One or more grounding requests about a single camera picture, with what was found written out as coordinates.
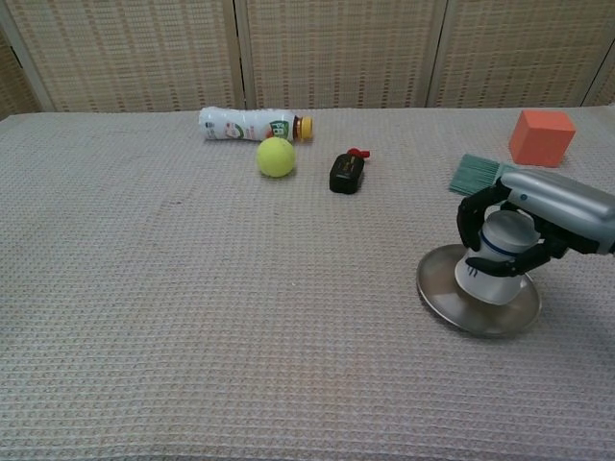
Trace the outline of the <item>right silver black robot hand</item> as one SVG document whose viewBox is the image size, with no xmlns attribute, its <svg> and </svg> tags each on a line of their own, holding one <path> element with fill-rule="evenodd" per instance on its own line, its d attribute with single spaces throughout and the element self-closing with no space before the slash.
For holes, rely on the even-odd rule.
<svg viewBox="0 0 615 461">
<path fill-rule="evenodd" d="M 496 262 L 472 256 L 467 264 L 486 275 L 521 276 L 552 258 L 560 259 L 570 249 L 583 254 L 614 253 L 614 196 L 556 173 L 515 169 L 502 173 L 495 182 L 464 198 L 456 216 L 462 244 L 480 248 L 479 230 L 489 206 L 526 212 L 543 241 L 512 259 Z"/>
</svg>

